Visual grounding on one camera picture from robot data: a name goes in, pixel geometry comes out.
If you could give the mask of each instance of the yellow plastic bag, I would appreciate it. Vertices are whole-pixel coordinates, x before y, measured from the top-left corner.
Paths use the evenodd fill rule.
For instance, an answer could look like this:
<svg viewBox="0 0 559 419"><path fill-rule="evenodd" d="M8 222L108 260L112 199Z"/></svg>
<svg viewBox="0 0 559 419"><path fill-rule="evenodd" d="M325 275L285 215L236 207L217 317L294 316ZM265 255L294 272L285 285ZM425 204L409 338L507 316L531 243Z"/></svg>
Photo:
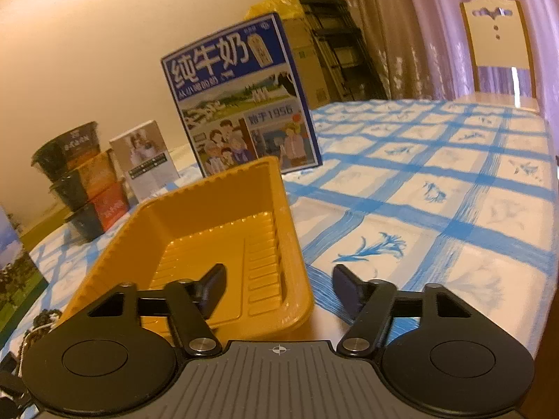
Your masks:
<svg viewBox="0 0 559 419"><path fill-rule="evenodd" d="M282 19L296 19L305 16L299 0L262 0L251 6L244 18L248 20L272 12L278 13Z"/></svg>

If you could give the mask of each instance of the beige wall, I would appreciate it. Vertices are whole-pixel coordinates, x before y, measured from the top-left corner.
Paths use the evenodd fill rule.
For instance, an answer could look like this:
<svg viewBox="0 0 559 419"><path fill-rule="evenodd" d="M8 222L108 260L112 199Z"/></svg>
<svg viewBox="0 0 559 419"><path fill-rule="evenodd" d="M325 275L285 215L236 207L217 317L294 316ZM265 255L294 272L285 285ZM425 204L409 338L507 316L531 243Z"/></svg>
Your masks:
<svg viewBox="0 0 559 419"><path fill-rule="evenodd" d="M0 203L24 224L52 204L31 155L87 121L103 147L147 119L185 144L160 58L258 1L0 0Z"/></svg>

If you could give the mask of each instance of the red label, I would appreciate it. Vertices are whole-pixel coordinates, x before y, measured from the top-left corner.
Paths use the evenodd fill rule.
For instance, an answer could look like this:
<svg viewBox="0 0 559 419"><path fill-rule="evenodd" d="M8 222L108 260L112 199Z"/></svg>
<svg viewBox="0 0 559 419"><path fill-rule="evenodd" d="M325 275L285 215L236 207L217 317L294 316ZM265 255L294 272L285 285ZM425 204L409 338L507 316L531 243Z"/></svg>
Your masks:
<svg viewBox="0 0 559 419"><path fill-rule="evenodd" d="M104 231L111 228L128 211L120 183L113 183L91 202L95 206L97 217Z"/></svg>

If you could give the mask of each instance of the chair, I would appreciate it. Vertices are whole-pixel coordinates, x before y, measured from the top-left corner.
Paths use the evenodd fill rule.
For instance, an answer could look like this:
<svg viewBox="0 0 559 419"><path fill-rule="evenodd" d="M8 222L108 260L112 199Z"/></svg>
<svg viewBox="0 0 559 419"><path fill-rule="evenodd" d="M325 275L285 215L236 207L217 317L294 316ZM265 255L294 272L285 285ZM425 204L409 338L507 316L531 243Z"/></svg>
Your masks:
<svg viewBox="0 0 559 419"><path fill-rule="evenodd" d="M460 3L470 47L475 93L456 102L496 104L539 113L530 38L518 0L472 0ZM479 66L511 68L514 95L482 93ZM530 71L532 97L520 96L517 69Z"/></svg>

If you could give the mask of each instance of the yellow basket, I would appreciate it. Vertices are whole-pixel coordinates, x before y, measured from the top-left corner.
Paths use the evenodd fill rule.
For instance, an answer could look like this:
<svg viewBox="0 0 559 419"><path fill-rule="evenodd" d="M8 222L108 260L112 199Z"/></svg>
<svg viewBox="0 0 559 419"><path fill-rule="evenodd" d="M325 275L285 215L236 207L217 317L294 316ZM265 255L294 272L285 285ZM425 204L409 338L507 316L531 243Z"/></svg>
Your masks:
<svg viewBox="0 0 559 419"><path fill-rule="evenodd" d="M280 337L303 324L312 292L279 170L275 157L265 157L142 204L61 320L121 282L158 289L223 263L227 288L208 320L222 344ZM170 340L165 318L142 323Z"/></svg>

